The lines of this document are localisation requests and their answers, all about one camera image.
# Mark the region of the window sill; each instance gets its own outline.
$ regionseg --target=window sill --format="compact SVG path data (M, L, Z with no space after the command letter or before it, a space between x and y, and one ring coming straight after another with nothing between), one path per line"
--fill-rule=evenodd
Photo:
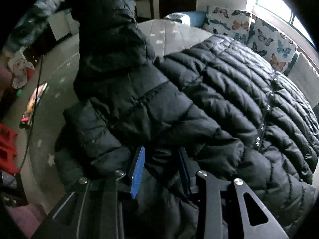
M273 26L275 26L279 31L285 33L290 37L298 46L298 51L302 52L308 60L312 63L313 67L319 72L319 56L312 45L284 20L282 20L277 15L269 12L268 10L260 7L259 5L254 5L252 13L258 18L261 18Z

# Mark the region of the butterfly print cushion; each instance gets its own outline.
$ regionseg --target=butterfly print cushion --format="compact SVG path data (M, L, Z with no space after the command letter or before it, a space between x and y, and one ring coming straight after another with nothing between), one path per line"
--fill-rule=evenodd
M214 34L232 37L247 45L250 17L250 12L220 6L207 6L203 29Z
M297 45L269 23L256 19L248 47L265 58L272 67L284 72L296 52Z

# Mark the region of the black cable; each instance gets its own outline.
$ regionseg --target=black cable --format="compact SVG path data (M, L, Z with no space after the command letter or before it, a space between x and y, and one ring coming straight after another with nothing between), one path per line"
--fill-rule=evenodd
M22 168L23 168L24 162L26 161L27 154L28 154L29 144L30 144L30 141L31 141L33 125L34 125L34 117L35 117L35 112L36 112L36 109L37 109L37 102L38 102L38 91L39 91L39 86L40 86L40 79L41 79L41 72L42 72L42 65L43 65L43 56L41 56L40 59L41 59L41 64L40 64L40 69L39 69L39 78L38 78L37 89L36 89L36 92L35 92L34 109L33 109L33 114L32 114L32 117L31 117L31 128L30 128L30 132L28 134L26 151L24 153L24 156L23 156L22 162L20 164L19 170L17 171L17 173L14 176L16 176L18 173L20 173ZM6 184L6 187L10 186L15 180L16 179L12 179L8 184Z

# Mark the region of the metal screw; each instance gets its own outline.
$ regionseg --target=metal screw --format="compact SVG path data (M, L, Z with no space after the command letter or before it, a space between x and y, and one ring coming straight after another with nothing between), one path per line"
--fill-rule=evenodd
M79 179L79 183L80 183L80 184L85 184L85 183L87 183L87 178L86 178L86 177L80 178L80 179Z
M237 185L243 185L244 184L244 181L240 178L236 178L234 179L234 183L237 184Z
M207 176L207 172L205 172L205 171L203 171L203 170L198 171L197 174L198 174L200 177L206 177L206 176Z
M116 170L115 173L118 175L118 176L123 176L125 174L124 171L122 170Z

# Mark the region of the window frame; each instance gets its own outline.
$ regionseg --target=window frame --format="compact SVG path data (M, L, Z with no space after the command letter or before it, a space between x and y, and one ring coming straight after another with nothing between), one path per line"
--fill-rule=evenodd
M293 24L293 21L294 21L294 19L295 19L295 16L296 16L296 14L294 14L292 10L291 10L291 15L290 15L290 20L289 20L289 21L286 21L286 20L284 20L283 18L281 18L279 15L275 14L274 12L272 12L271 10L269 10L269 9L265 8L264 6L258 4L258 0L256 0L256 3L255 3L255 4L258 5L258 6L260 6L261 8L264 8L265 10L271 12L272 14L276 15L277 17L279 17L281 20L283 20L285 23L287 23L290 27L292 27L295 31L297 31L305 40L307 40L308 43L309 43L314 49L316 49L315 45L312 44L312 42L311 42L308 38L306 38L305 35L303 35L295 26L292 25L292 24Z

